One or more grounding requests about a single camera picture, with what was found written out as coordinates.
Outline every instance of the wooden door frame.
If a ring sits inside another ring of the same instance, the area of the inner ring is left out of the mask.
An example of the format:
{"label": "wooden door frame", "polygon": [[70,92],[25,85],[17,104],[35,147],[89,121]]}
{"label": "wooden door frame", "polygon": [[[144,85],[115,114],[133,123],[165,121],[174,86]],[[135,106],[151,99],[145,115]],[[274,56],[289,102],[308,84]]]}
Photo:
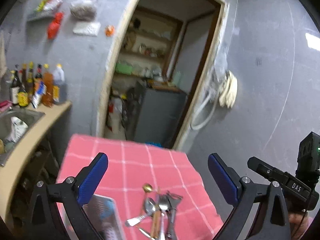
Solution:
{"label": "wooden door frame", "polygon": [[[220,47],[220,44],[222,43],[221,41],[223,39],[224,32],[226,29],[226,23],[227,23],[227,18],[229,13],[229,3],[227,3],[225,0],[210,0],[210,1],[220,6],[219,16],[217,20],[218,24],[215,28],[215,32],[209,48],[209,53],[208,53],[207,59],[205,60],[204,68],[199,78],[199,82],[196,87],[193,99],[190,103],[189,109],[187,111],[187,114],[184,118],[181,129],[175,141],[175,144],[173,147],[174,149],[177,149],[179,147],[183,137],[188,133],[192,113],[194,111],[196,104],[200,100],[202,91],[206,87],[207,72],[211,68],[216,52]],[[108,53],[108,59],[106,62],[106,71],[105,71],[104,79],[102,81],[101,92],[99,97],[99,107],[97,111],[97,122],[96,122],[96,132],[95,132],[95,136],[97,137],[103,137],[105,121],[106,121],[106,113],[108,109],[108,99],[110,95],[113,74],[115,72],[116,61],[119,56],[124,35],[126,33],[129,22],[132,18],[132,15],[138,3],[139,3],[139,0],[128,1],[127,7],[124,9],[124,12],[121,16],[119,24],[116,27],[116,34],[113,37],[112,45]]]}
{"label": "wooden door frame", "polygon": [[199,85],[199,81],[200,81],[202,72],[203,72],[203,70],[204,70],[204,65],[205,65],[205,63],[206,63],[206,60],[207,60],[207,57],[208,57],[208,54],[209,54],[209,51],[210,51],[212,39],[213,39],[215,30],[216,30],[216,27],[217,27],[219,12],[220,12],[220,8],[216,8],[216,9],[213,10],[213,11],[209,11],[209,12],[203,13],[203,14],[201,14],[201,15],[199,15],[199,16],[196,16],[196,17],[194,17],[194,18],[191,18],[191,19],[188,20],[187,23],[186,23],[186,27],[185,27],[185,29],[184,29],[184,34],[183,34],[181,43],[179,44],[177,56],[176,56],[176,58],[175,58],[175,63],[174,63],[174,66],[173,66],[173,68],[172,68],[172,72],[171,72],[171,74],[170,74],[170,78],[172,78],[173,72],[174,72],[175,67],[176,67],[176,64],[177,64],[177,62],[178,62],[178,59],[179,59],[179,56],[180,56],[180,52],[181,52],[181,48],[182,48],[182,44],[183,44],[183,41],[184,41],[184,38],[185,38],[185,35],[186,35],[186,32],[187,32],[188,25],[189,25],[190,23],[192,23],[192,22],[195,22],[195,21],[201,20],[201,19],[203,19],[203,18],[206,18],[206,17],[208,17],[209,15],[212,14],[212,21],[211,21],[211,25],[210,25],[210,28],[209,28],[209,33],[208,33],[208,36],[207,36],[207,40],[206,40],[206,42],[205,42],[204,50],[203,50],[203,52],[202,52],[202,56],[201,56],[201,59],[200,59],[199,65],[198,65],[198,70],[197,70],[196,76],[195,76],[195,78],[194,78],[194,80],[193,80],[193,83],[192,83],[192,86],[191,86],[191,90],[190,90],[190,92],[189,92],[186,105],[185,105],[185,107],[183,108],[182,115],[181,115],[181,117],[180,117],[178,126],[177,126],[177,128],[176,128],[176,131],[175,131],[175,133],[174,133],[174,136],[173,136],[173,138],[172,138],[172,141],[170,142],[170,143],[171,143],[170,147],[173,147],[173,146],[174,146],[174,144],[175,144],[175,142],[176,142],[176,140],[177,140],[178,134],[180,133],[181,127],[182,127],[182,125],[183,125],[183,122],[185,121],[185,118],[186,118],[186,116],[187,116],[188,110],[189,110],[189,108],[190,108],[190,106],[191,106],[191,102],[192,102],[192,100],[194,99],[194,95],[195,95],[196,90],[197,90],[197,87],[198,87],[198,85]]}

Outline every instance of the red plastic bag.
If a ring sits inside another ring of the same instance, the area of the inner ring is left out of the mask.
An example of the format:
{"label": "red plastic bag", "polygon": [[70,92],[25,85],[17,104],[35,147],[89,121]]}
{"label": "red plastic bag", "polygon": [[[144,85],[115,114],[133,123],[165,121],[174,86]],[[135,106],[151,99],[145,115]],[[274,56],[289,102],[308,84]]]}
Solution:
{"label": "red plastic bag", "polygon": [[49,24],[47,34],[48,39],[54,39],[57,36],[57,33],[60,29],[61,21],[63,19],[63,13],[56,13],[54,16],[54,20]]}

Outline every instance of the hand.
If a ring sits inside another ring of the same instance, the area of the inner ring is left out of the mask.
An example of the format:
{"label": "hand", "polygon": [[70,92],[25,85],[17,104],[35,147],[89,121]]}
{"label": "hand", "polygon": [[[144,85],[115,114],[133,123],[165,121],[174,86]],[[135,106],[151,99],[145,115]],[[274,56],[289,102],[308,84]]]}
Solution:
{"label": "hand", "polygon": [[[301,223],[303,214],[304,212],[296,212],[296,213],[289,212],[289,222],[291,224],[294,224],[294,229],[291,231],[291,240],[298,240],[303,235],[303,233],[308,229],[308,213],[305,215],[303,222]],[[301,223],[301,226],[298,229],[297,233],[294,236],[292,236],[297,230],[300,223]]]}

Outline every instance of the metal screw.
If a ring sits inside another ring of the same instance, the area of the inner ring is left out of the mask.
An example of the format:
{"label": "metal screw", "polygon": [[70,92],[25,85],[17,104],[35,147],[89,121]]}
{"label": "metal screw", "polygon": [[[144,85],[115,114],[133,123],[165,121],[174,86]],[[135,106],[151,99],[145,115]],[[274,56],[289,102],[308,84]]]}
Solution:
{"label": "metal screw", "polygon": [[43,181],[41,180],[41,181],[38,181],[37,182],[37,187],[42,187],[43,186]]}
{"label": "metal screw", "polygon": [[279,187],[280,186],[279,182],[277,182],[277,181],[273,181],[272,185],[275,186],[275,187]]}
{"label": "metal screw", "polygon": [[250,183],[250,178],[248,178],[248,177],[242,177],[242,181],[244,182],[244,183]]}
{"label": "metal screw", "polygon": [[75,178],[74,177],[67,177],[66,178],[66,183],[68,183],[68,184],[70,184],[70,183],[72,183],[72,182],[74,182],[75,181]]}

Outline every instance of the fork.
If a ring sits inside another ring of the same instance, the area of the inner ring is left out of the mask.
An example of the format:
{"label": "fork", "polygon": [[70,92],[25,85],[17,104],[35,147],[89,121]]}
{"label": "fork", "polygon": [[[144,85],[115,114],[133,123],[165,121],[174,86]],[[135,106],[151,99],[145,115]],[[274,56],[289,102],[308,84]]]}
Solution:
{"label": "fork", "polygon": [[165,212],[169,209],[169,201],[167,195],[160,195],[159,197],[159,208],[161,210],[161,226],[159,240],[165,240],[164,235],[164,217]]}

